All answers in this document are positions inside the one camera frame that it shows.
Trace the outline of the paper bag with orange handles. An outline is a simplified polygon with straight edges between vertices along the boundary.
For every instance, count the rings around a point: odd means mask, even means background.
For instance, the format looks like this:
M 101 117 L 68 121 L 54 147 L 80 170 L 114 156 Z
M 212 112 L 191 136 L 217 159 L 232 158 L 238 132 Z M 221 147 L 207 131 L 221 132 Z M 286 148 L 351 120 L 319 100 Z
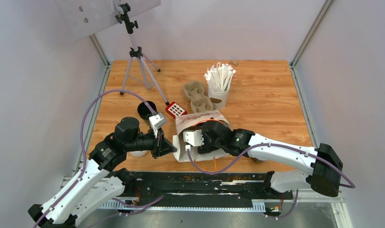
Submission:
M 209 140 L 204 137 L 204 145 L 193 147 L 183 141 L 183 132 L 186 130 L 198 130 L 206 122 L 215 122 L 225 127 L 230 127 L 227 119 L 218 111 L 208 111 L 195 114 L 187 114 L 176 117 L 176 133 L 172 136 L 172 144 L 177 148 L 173 156 L 177 162 L 184 163 L 193 160 L 195 163 L 199 161 L 213 161 L 214 170 L 218 171 L 217 159 L 228 156 L 224 150 L 212 147 Z

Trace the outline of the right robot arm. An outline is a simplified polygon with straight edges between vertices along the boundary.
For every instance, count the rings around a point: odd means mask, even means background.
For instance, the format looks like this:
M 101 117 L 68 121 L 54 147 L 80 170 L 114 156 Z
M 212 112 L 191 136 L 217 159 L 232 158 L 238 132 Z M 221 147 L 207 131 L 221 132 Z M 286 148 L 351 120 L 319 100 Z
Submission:
M 294 167 L 293 171 L 270 171 L 262 192 L 268 198 L 290 190 L 312 189 L 337 197 L 341 187 L 343 162 L 332 146 L 321 143 L 305 147 L 266 138 L 246 129 L 234 129 L 220 122 L 207 121 L 201 126 L 204 145 L 221 149 L 237 158 L 275 161 Z

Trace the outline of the lidded coffee cup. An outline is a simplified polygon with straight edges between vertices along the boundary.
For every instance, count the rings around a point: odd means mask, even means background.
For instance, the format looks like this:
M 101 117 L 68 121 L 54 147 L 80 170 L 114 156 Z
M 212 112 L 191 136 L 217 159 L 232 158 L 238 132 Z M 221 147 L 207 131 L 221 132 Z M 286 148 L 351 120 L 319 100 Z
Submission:
M 260 160 L 260 159 L 257 159 L 257 158 L 252 158 L 253 162 L 255 163 L 263 163 L 265 162 L 266 160 Z

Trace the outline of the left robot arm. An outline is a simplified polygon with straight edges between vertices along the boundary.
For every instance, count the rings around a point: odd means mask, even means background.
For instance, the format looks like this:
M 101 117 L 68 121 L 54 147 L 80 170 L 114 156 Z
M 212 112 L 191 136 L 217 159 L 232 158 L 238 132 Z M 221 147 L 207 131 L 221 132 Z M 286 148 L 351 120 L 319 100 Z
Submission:
M 150 129 L 140 132 L 134 117 L 125 117 L 89 154 L 80 171 L 54 197 L 44 204 L 32 205 L 28 213 L 40 228 L 75 228 L 108 200 L 136 191 L 136 177 L 123 168 L 103 185 L 93 186 L 126 160 L 128 152 L 150 151 L 153 158 L 173 153 L 177 149 L 166 139 L 162 126 L 166 119 L 159 113 L 149 118 Z

